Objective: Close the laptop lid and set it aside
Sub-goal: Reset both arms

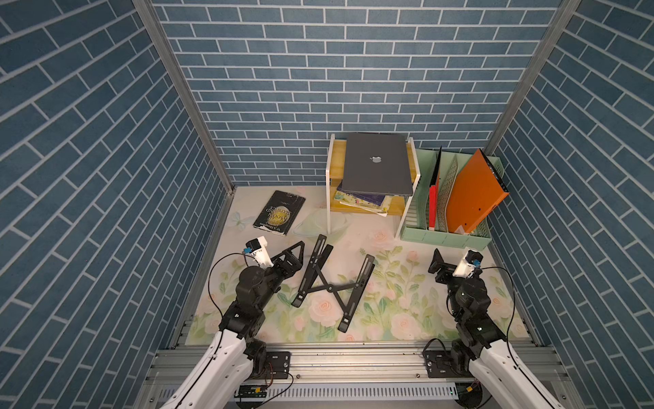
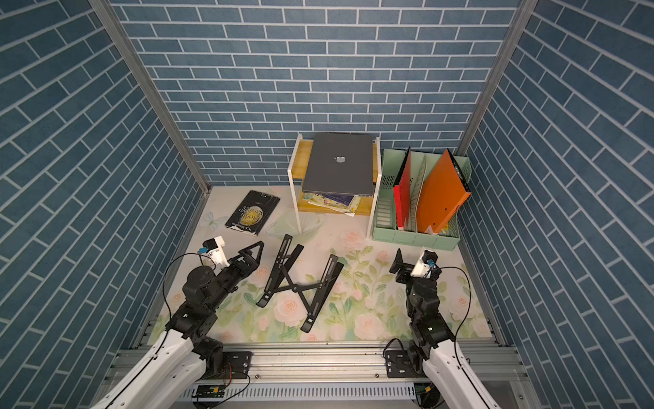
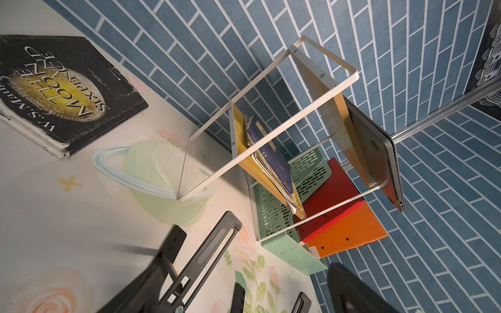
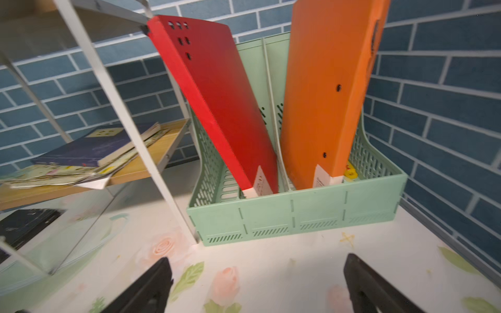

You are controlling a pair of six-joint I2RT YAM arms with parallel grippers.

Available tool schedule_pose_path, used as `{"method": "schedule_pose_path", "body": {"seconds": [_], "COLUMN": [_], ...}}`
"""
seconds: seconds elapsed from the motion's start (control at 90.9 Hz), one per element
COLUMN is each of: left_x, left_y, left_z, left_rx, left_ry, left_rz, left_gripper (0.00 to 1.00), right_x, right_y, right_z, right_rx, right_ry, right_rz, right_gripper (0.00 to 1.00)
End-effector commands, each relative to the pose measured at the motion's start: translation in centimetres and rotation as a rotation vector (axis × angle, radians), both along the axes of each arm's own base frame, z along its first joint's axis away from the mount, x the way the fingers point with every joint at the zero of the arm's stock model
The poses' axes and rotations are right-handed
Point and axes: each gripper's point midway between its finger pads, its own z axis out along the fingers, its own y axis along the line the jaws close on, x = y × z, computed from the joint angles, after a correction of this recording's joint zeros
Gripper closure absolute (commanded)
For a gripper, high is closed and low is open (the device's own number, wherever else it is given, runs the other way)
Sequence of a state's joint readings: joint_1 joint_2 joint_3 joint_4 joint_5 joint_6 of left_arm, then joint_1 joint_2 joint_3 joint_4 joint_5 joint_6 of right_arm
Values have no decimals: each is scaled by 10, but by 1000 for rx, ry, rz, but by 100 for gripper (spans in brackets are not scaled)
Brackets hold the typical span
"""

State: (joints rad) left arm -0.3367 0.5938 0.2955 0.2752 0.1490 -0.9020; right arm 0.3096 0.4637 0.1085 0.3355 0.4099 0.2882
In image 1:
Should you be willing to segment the grey laptop computer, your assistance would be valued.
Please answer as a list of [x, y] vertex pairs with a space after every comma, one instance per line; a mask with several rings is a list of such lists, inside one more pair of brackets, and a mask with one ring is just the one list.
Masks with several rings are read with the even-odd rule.
[[342, 188], [357, 194], [412, 195], [406, 139], [395, 134], [348, 134]]

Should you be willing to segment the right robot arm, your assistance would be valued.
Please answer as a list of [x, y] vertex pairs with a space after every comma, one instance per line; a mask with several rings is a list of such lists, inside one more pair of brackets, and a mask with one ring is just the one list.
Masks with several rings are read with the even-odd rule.
[[561, 408], [488, 314], [492, 300], [481, 278], [482, 261], [481, 253], [468, 250], [454, 265], [435, 250], [427, 270], [447, 287], [446, 306], [459, 335], [450, 348], [454, 373], [473, 376], [502, 408]]

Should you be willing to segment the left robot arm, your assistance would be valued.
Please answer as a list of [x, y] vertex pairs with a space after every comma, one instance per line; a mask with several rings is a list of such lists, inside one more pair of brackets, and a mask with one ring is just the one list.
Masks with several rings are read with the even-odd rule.
[[236, 298], [221, 312], [219, 331], [165, 408], [223, 408], [240, 385], [265, 372], [267, 346], [255, 338], [264, 309], [282, 283], [300, 271], [304, 247], [299, 241], [271, 257], [263, 237], [246, 244], [241, 255], [255, 260], [238, 276]]

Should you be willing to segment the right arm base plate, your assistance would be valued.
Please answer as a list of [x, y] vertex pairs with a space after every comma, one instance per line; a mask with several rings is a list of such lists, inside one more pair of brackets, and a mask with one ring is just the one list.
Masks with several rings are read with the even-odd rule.
[[427, 350], [422, 353], [429, 378], [473, 378], [467, 371], [458, 371], [448, 352]]

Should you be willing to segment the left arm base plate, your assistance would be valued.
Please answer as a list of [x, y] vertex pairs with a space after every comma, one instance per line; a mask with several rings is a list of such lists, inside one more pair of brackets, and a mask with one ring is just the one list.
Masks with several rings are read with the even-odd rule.
[[267, 352], [253, 360], [253, 370], [250, 379], [266, 380], [286, 379], [291, 366], [290, 351]]

